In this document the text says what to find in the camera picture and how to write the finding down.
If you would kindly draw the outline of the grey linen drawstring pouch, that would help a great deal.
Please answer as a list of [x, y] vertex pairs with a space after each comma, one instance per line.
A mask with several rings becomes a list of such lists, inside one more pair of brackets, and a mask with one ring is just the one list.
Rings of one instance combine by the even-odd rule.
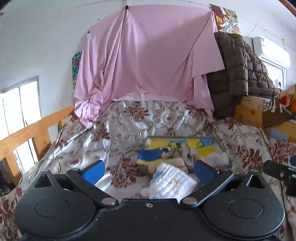
[[183, 146], [180, 149], [171, 148], [169, 151], [162, 153], [161, 157], [166, 160], [169, 158], [177, 158], [184, 162], [184, 164], [189, 166], [194, 166], [194, 162], [196, 161], [197, 150], [188, 148], [187, 146]]

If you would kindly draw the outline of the grey tray with colourful liner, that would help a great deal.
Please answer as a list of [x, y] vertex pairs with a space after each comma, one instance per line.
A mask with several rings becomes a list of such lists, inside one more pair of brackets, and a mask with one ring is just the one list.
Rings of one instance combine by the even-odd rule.
[[[151, 150], [164, 147], [168, 147], [170, 150], [171, 148], [180, 149], [183, 146], [187, 146], [188, 148], [198, 151], [196, 154], [196, 161], [202, 160], [212, 167], [224, 167], [229, 165], [229, 152], [210, 137], [148, 137], [145, 139], [141, 150]], [[177, 158], [166, 159], [163, 163], [174, 165], [186, 173], [192, 173], [194, 169], [194, 166], [187, 167], [182, 160]]]

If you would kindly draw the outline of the white quilted baby cloth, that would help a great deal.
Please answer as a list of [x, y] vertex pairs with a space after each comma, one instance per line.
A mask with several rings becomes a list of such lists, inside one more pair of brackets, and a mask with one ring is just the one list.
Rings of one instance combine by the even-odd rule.
[[197, 181], [186, 172], [171, 164], [158, 165], [148, 187], [141, 190], [142, 197], [148, 199], [181, 199], [191, 194]]

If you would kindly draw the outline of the floral satin bedspread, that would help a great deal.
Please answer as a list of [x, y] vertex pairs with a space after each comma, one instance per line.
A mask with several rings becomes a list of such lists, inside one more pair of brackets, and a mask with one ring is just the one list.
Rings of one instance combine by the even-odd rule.
[[190, 105], [113, 102], [91, 129], [72, 116], [45, 156], [22, 176], [14, 190], [1, 198], [1, 240], [18, 240], [15, 206], [41, 169], [64, 174], [71, 168], [85, 168], [102, 160], [106, 173], [99, 188], [118, 200], [140, 198], [149, 179], [140, 173], [136, 159], [148, 136], [212, 137], [229, 153], [231, 170], [240, 174], [261, 170], [267, 160], [289, 164], [295, 155], [294, 143], [268, 138], [262, 129], [231, 117], [209, 121], [203, 110]]

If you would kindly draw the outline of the brown pillow with white letters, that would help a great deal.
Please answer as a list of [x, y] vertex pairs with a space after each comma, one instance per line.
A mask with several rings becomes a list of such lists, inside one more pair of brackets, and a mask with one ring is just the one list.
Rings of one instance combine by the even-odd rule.
[[264, 128], [278, 126], [292, 119], [293, 115], [282, 107], [277, 98], [273, 98], [262, 112]]

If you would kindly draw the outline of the wooden side railing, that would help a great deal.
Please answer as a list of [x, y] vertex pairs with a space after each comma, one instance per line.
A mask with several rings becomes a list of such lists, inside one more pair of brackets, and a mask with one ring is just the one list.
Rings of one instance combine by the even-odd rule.
[[15, 185], [18, 185], [22, 174], [13, 151], [26, 141], [32, 140], [37, 158], [41, 160], [51, 147], [48, 128], [55, 124], [59, 128], [63, 128], [66, 125], [66, 118], [71, 116], [73, 111], [74, 106], [62, 109], [1, 140], [1, 161], [5, 162], [10, 178]]

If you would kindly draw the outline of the blue yellow sponge cloth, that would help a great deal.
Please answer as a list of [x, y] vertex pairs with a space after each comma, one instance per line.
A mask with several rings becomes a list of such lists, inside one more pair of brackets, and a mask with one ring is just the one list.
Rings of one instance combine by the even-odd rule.
[[155, 172], [158, 164], [165, 161], [169, 152], [168, 147], [151, 149], [151, 150], [139, 150], [136, 160], [139, 171], [142, 174], [148, 175]]

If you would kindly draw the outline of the colourful cartoon blanket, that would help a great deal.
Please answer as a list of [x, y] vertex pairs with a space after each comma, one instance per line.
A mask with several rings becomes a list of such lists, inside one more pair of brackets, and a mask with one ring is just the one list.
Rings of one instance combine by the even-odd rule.
[[294, 84], [288, 90], [283, 90], [279, 95], [281, 106], [290, 111], [293, 115], [296, 114], [296, 85]]

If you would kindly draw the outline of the brown quilted jacket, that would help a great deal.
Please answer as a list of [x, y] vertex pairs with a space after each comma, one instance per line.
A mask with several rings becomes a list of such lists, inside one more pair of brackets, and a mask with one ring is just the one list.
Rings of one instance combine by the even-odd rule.
[[234, 115], [241, 96], [279, 95], [280, 90], [269, 78], [263, 61], [242, 36], [219, 31], [214, 37], [225, 66], [224, 70], [207, 74], [215, 118]]

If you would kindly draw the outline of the white air conditioner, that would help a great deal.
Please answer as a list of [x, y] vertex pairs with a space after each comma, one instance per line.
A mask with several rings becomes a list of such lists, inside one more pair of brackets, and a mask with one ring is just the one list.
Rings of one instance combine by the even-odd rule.
[[252, 41], [254, 51], [259, 58], [280, 66], [283, 69], [290, 68], [290, 55], [285, 49], [262, 36], [253, 37]]

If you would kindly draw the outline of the pink draped sheet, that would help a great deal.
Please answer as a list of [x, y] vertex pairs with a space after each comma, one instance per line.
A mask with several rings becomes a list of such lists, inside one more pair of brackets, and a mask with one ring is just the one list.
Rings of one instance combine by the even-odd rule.
[[75, 114], [91, 128], [112, 101], [179, 101], [214, 111], [208, 73], [224, 70], [212, 10], [130, 6], [92, 26], [74, 96]]

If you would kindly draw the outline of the teal patterned wall poster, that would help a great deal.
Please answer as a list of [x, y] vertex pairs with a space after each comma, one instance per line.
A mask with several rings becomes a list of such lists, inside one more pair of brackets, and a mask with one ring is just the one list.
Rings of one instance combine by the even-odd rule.
[[72, 85], [73, 85], [73, 89], [75, 89], [75, 87], [76, 87], [81, 54], [82, 54], [82, 52], [80, 51], [72, 57]]

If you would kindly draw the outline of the cartoon wall poster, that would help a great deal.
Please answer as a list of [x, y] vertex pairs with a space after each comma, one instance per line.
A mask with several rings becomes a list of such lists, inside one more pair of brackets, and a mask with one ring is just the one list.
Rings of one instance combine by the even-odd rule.
[[221, 32], [240, 35], [240, 26], [236, 12], [214, 4], [210, 4], [214, 11], [217, 29]]

